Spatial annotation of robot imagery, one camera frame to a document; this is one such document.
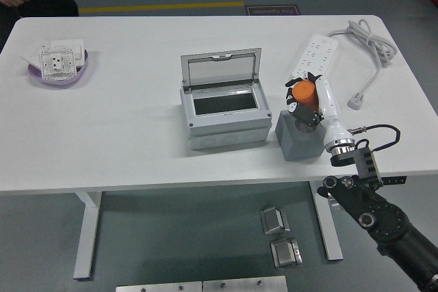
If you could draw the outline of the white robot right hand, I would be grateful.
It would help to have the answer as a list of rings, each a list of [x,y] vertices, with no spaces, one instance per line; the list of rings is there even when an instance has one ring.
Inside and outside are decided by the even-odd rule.
[[[307,128],[321,125],[325,130],[324,147],[327,152],[338,155],[354,148],[354,137],[342,122],[326,77],[307,72],[302,77],[289,80],[285,87],[288,112]]]

